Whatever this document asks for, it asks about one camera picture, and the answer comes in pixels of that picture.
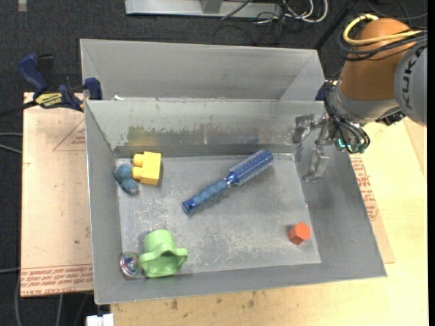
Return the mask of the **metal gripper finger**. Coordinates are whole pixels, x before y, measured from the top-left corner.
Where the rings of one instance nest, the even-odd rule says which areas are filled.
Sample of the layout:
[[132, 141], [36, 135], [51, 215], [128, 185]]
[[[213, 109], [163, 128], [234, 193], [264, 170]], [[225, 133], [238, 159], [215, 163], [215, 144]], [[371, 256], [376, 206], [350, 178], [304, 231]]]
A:
[[311, 165], [307, 174], [303, 177], [306, 182], [314, 182], [321, 178], [328, 165], [329, 156], [323, 147], [315, 147], [311, 156]]
[[315, 126], [315, 115], [310, 113], [298, 116], [295, 119], [295, 125], [292, 141], [294, 144], [301, 144]]

